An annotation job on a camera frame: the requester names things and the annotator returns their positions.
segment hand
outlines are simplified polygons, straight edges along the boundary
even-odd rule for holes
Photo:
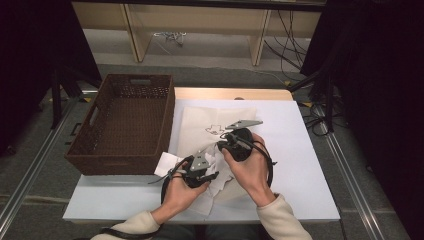
[[[162,224],[186,210],[208,186],[209,182],[206,182],[197,188],[190,188],[181,178],[181,174],[175,173],[169,181],[162,205],[151,212],[156,223]]]
[[[262,137],[255,133],[252,133],[252,136],[253,141],[262,143],[255,143],[255,145],[263,149],[265,141]],[[267,184],[267,160],[258,150],[253,149],[250,156],[242,162],[235,161],[225,148],[222,149],[222,154],[238,183],[247,191],[258,207],[268,205],[275,200],[274,193]]]

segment basket handle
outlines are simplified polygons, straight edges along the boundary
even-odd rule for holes
[[[93,105],[90,109],[90,112],[87,115],[87,119],[89,119],[88,123],[90,127],[94,126],[94,122],[96,122],[97,116],[99,115],[99,107],[97,105]]]

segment metal rail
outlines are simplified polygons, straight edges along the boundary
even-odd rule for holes
[[[321,107],[318,107],[317,109],[318,114],[323,116],[323,109]],[[321,123],[321,128],[324,132],[327,132],[328,130],[324,122]],[[330,149],[336,159],[337,165],[341,171],[343,179],[345,180],[349,193],[352,196],[352,200],[356,206],[356,209],[362,218],[362,222],[364,223],[370,239],[384,240],[385,237],[378,224],[377,218],[375,217],[371,206],[365,198],[361,187],[356,181],[355,175],[353,174],[349,162],[343,154],[334,132],[329,132],[327,134],[327,143],[330,146]]]
[[[50,154],[52,147],[56,143],[57,137],[62,132],[64,122],[66,121],[67,117],[69,116],[69,113],[77,102],[77,98],[72,98],[69,100],[64,109],[62,120],[58,123],[55,129],[50,130],[50,133],[44,140],[43,145],[41,146],[31,165],[29,166],[24,177],[21,179],[15,192],[10,196],[8,202],[6,203],[6,206],[4,207],[0,215],[0,239],[3,239],[7,229],[12,224],[12,221],[18,213],[18,210],[21,207],[25,196],[31,189],[32,184],[40,173],[47,157]]]

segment left hand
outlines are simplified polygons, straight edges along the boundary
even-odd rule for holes
[[[186,210],[196,198],[206,191],[209,182],[197,188],[190,188],[181,178],[181,173],[175,173],[169,181],[162,205],[151,212],[157,224],[162,224],[178,213]]]

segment wrist strap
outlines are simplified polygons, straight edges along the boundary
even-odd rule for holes
[[[122,239],[128,239],[128,240],[143,240],[143,239],[149,239],[156,235],[157,232],[162,228],[162,225],[159,227],[159,229],[152,233],[145,233],[145,234],[130,234],[130,233],[124,233],[112,228],[103,228],[100,230],[101,234],[109,234],[114,237],[122,238]]]

